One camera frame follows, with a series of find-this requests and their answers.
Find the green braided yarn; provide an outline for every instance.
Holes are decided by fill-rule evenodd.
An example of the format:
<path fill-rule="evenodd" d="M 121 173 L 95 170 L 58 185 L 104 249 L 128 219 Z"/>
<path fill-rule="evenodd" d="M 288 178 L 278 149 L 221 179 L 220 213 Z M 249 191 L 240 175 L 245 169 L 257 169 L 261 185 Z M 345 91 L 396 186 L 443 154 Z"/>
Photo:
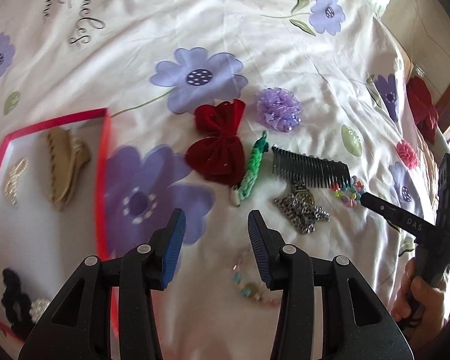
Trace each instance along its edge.
<path fill-rule="evenodd" d="M 262 162 L 263 153 L 268 151 L 267 131 L 262 133 L 262 137 L 253 145 L 250 159 L 248 160 L 247 171 L 238 189 L 238 198 L 245 200 L 252 191 L 252 187 L 258 177 L 260 163 Z"/>

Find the tiled floor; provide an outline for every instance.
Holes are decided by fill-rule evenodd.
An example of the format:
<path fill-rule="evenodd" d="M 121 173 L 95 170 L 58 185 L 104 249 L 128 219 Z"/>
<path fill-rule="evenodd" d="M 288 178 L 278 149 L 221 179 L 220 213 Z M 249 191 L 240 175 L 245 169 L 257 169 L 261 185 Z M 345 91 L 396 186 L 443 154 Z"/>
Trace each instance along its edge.
<path fill-rule="evenodd" d="M 424 80 L 436 103 L 450 83 L 450 19 L 438 0 L 368 0 Z"/>

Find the silver screw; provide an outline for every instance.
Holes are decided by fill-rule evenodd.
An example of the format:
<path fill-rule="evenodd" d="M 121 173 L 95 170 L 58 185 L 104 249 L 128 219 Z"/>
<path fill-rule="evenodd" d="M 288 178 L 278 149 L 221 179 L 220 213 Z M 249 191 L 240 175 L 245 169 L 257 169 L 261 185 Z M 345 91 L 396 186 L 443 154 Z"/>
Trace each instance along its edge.
<path fill-rule="evenodd" d="M 137 252 L 140 254 L 145 254 L 145 253 L 148 253 L 149 251 L 151 251 L 151 249 L 152 249 L 152 247 L 150 245 L 143 244 L 143 245 L 138 246 Z"/>
<path fill-rule="evenodd" d="M 286 254 L 294 254 L 296 252 L 296 247 L 293 245 L 285 245 L 282 250 L 286 253 Z"/>
<path fill-rule="evenodd" d="M 350 262 L 350 260 L 345 257 L 345 256 L 338 256 L 337 257 L 337 264 L 341 265 L 341 266 L 348 266 L 348 263 Z"/>
<path fill-rule="evenodd" d="M 85 265 L 86 266 L 94 266 L 97 264 L 98 259 L 95 256 L 89 256 L 85 259 Z"/>

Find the pink scrunchie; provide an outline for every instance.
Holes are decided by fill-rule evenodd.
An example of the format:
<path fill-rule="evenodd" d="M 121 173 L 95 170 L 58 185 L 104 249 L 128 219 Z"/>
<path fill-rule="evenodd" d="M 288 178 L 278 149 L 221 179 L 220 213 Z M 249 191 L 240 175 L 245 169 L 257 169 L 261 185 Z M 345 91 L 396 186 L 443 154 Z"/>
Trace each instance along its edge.
<path fill-rule="evenodd" d="M 419 159 L 416 157 L 413 147 L 405 139 L 397 143 L 396 149 L 408 169 L 414 169 L 418 166 Z"/>

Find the purple hair accessory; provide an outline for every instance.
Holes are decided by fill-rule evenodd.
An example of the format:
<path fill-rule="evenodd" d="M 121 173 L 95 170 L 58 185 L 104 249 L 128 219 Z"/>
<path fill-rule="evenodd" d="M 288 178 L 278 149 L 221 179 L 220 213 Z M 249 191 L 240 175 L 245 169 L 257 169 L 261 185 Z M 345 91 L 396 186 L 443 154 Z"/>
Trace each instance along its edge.
<path fill-rule="evenodd" d="M 283 88 L 267 88 L 255 95 L 257 111 L 275 130 L 290 132 L 301 121 L 300 102 Z"/>

